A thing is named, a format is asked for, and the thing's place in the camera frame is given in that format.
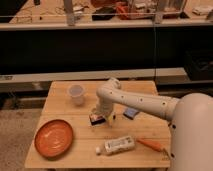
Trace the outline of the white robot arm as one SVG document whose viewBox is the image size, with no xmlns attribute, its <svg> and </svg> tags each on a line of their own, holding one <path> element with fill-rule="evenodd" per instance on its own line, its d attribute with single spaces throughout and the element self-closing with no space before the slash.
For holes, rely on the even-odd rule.
<svg viewBox="0 0 213 171">
<path fill-rule="evenodd" d="M 213 97 L 203 93 L 174 98 L 128 92 L 116 78 L 103 83 L 96 94 L 97 115 L 108 117 L 117 103 L 171 123 L 168 171 L 213 171 Z"/>
</svg>

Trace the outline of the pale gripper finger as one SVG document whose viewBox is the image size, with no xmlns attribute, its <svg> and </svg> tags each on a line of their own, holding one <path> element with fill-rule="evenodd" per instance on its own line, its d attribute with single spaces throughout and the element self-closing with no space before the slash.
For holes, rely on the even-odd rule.
<svg viewBox="0 0 213 171">
<path fill-rule="evenodd" d="M 98 112 L 97 112 L 96 108 L 93 108 L 91 112 L 92 112 L 93 115 L 98 115 Z"/>
<path fill-rule="evenodd" d="M 107 118 L 108 125 L 112 126 L 115 122 L 115 119 L 116 119 L 116 114 L 115 113 L 110 114 Z"/>
</svg>

